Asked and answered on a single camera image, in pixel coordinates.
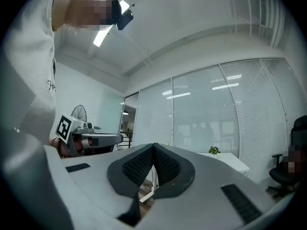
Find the person's left hand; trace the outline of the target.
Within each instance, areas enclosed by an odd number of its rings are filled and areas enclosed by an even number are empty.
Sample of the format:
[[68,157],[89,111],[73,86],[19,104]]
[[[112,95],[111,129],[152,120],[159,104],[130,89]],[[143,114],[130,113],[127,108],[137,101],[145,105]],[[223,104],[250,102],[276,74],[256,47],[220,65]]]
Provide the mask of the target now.
[[92,146],[92,139],[90,137],[75,138],[73,140],[74,148],[79,155],[84,155],[84,151]]

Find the black office chair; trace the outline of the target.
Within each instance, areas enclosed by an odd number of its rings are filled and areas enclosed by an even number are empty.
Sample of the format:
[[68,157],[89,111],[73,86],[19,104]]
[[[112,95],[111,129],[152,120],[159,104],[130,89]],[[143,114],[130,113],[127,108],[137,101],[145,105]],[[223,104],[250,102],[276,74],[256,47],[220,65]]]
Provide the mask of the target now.
[[[297,176],[292,176],[288,172],[288,150],[292,145],[302,146],[302,155],[304,167],[302,171]],[[307,115],[304,115],[295,120],[293,128],[290,132],[290,146],[285,154],[274,154],[272,158],[276,159],[276,165],[274,168],[270,169],[270,177],[280,186],[268,186],[266,191],[275,191],[276,197],[283,197],[289,193],[295,191],[295,185],[298,182],[302,182],[305,177],[307,177]]]

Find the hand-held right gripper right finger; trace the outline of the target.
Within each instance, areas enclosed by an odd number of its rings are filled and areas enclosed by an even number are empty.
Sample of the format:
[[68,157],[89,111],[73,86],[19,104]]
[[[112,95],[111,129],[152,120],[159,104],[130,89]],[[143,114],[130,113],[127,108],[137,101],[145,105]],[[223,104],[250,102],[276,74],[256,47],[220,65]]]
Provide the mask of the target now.
[[156,199],[143,219],[143,230],[233,230],[244,225],[221,190],[235,184],[265,213],[273,199],[248,177],[218,159],[164,145],[164,148],[189,160],[195,168],[191,186],[175,198]]

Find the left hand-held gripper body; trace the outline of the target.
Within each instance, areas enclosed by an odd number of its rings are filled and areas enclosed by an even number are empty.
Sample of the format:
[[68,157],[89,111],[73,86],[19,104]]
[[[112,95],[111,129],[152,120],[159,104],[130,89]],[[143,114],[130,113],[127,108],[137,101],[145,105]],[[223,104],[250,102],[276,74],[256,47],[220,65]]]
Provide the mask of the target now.
[[83,122],[67,114],[62,114],[56,129],[56,135],[66,144],[72,157],[81,156],[76,152],[73,140],[82,138],[83,134],[92,133],[95,133],[95,129],[91,123]]

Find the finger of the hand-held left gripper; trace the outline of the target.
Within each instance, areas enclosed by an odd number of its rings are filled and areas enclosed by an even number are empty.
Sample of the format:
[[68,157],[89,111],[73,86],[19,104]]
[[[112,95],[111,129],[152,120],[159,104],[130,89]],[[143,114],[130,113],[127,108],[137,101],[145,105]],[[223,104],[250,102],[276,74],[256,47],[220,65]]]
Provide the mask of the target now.
[[84,147],[92,148],[103,148],[114,146],[123,141],[123,136],[121,134],[104,134],[104,133],[92,133],[92,134],[83,134],[83,139],[91,140],[91,143],[86,145],[83,142]]

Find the long ceiling light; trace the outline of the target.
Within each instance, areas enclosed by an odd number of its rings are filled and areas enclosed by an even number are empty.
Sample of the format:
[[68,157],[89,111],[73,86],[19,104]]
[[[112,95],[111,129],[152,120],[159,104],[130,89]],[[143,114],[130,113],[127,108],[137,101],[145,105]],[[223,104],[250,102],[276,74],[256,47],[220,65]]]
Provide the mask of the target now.
[[[119,3],[121,6],[121,12],[122,12],[121,14],[124,14],[124,12],[130,8],[130,5],[125,0],[121,0]],[[93,41],[93,44],[97,47],[100,47],[104,38],[107,36],[112,27],[113,25],[108,25],[104,28],[100,28]]]

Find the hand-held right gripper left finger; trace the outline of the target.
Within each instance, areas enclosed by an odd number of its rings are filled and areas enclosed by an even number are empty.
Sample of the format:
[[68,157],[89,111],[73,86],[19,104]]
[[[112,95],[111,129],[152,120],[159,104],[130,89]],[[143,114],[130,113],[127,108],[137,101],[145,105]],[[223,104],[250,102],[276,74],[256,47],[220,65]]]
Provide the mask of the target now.
[[44,146],[49,171],[72,221],[73,230],[153,230],[143,218],[135,227],[120,222],[132,199],[117,194],[107,178],[109,165],[141,148],[140,145],[100,155],[60,159],[55,148]]

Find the black floor fan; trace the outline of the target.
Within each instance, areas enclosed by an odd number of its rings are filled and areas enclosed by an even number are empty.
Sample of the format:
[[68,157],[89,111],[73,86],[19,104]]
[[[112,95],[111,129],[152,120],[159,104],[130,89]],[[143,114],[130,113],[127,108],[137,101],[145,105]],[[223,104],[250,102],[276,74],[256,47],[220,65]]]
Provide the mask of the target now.
[[87,113],[84,106],[81,104],[73,109],[71,116],[83,122],[87,122]]

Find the white table leg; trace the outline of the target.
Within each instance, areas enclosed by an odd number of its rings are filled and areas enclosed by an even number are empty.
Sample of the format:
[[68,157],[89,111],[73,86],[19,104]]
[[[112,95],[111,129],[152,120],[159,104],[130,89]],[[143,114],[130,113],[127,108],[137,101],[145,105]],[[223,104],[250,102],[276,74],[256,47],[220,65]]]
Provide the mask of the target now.
[[152,167],[151,172],[152,172],[151,191],[139,200],[141,203],[145,203],[148,199],[152,198],[155,190],[159,187],[158,176],[157,176],[157,172],[154,166]]

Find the person's left forearm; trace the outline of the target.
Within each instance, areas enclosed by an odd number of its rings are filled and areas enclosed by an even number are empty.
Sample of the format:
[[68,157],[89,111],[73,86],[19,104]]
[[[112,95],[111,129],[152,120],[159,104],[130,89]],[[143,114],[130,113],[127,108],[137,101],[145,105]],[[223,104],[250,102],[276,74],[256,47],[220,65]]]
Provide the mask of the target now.
[[68,157],[70,154],[67,150],[66,144],[58,137],[54,137],[49,141],[49,145],[57,150],[58,155],[61,158]]

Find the white air vent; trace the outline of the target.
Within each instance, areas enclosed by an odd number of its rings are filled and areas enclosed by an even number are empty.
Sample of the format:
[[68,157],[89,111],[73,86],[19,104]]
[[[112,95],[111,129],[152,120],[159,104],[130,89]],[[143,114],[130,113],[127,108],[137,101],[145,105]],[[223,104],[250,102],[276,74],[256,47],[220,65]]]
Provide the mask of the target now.
[[259,0],[260,5],[260,26],[267,27],[267,0]]

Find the person's grey sweatshirt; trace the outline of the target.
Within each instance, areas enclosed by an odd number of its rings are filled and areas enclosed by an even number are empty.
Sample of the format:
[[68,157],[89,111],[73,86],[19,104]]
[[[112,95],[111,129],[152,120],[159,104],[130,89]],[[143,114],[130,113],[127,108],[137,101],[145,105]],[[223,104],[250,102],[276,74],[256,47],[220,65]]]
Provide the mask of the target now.
[[56,114],[52,5],[29,0],[0,45],[0,127],[15,127],[43,145]]

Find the purple flower pot plant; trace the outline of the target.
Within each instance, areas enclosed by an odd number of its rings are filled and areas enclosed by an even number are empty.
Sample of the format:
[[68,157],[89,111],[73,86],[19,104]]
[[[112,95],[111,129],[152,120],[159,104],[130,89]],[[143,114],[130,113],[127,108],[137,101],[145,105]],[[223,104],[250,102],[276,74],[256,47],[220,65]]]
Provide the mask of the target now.
[[208,154],[210,154],[212,157],[217,158],[221,152],[217,147],[211,146]]

